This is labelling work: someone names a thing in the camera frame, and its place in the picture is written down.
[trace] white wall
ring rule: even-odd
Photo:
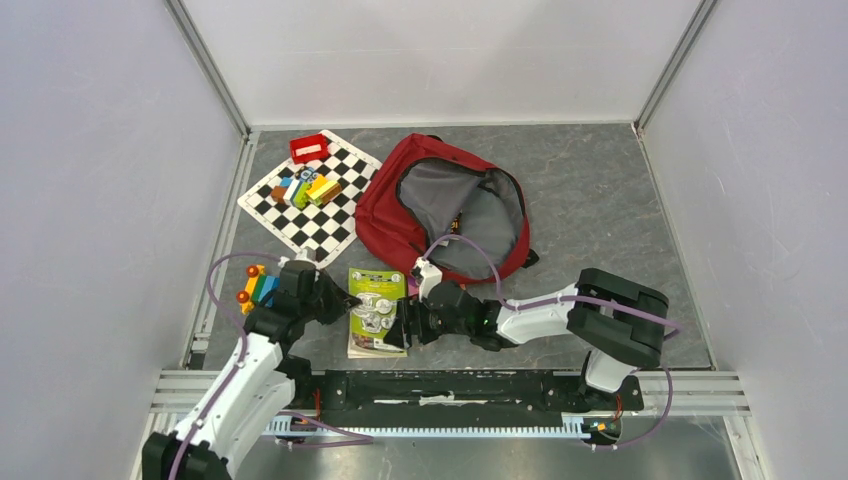
[[[0,11],[0,478],[121,479],[239,139],[159,1]]]
[[[721,2],[647,129],[776,478],[845,478],[848,3]]]
[[[186,0],[248,122],[635,119],[697,0]]]

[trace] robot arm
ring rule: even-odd
[[[269,420],[292,402],[311,374],[308,360],[288,355],[306,323],[331,324],[358,303],[314,263],[286,262],[278,286],[247,316],[246,345],[236,346],[212,387],[174,431],[148,438],[142,477],[167,479],[180,444],[191,435],[177,478],[234,478]],[[243,360],[241,348],[246,349]]]
[[[607,393],[617,391],[635,370],[660,364],[662,325],[616,309],[606,312],[593,301],[665,318],[668,298],[610,273],[586,269],[577,282],[561,290],[507,300],[506,305],[478,300],[455,282],[443,282],[441,270],[423,258],[412,274],[419,283],[418,297],[398,303],[400,321],[386,343],[408,347],[413,335],[426,344],[442,334],[461,334],[474,345],[499,351],[541,337],[575,334],[596,348],[584,365],[586,386]]]

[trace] red backpack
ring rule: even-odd
[[[368,250],[404,273],[445,233],[483,248],[501,278],[538,261],[515,178],[438,137],[414,133],[403,139],[372,178],[354,217]],[[436,247],[430,260],[445,280],[494,281],[486,260],[464,242]]]

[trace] yellow toy block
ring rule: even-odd
[[[247,267],[247,283],[244,285],[244,290],[236,294],[236,300],[241,304],[241,313],[247,315],[255,306],[250,300],[253,296],[253,291],[256,290],[256,284],[259,282],[259,276],[265,275],[265,265],[251,265]]]
[[[327,183],[327,177],[324,175],[317,175],[314,180],[312,180],[312,187],[306,191],[306,195],[312,200],[312,192],[317,191],[319,188],[323,187]]]
[[[320,207],[321,205],[326,204],[332,199],[336,198],[336,195],[342,193],[342,186],[339,182],[335,180],[330,180],[321,186],[314,193],[310,194],[309,201]]]

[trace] black mounting plate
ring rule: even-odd
[[[313,372],[287,407],[338,427],[561,426],[562,414],[614,411],[616,394],[580,392],[578,372],[427,370]],[[644,409],[639,380],[617,392],[623,410]]]

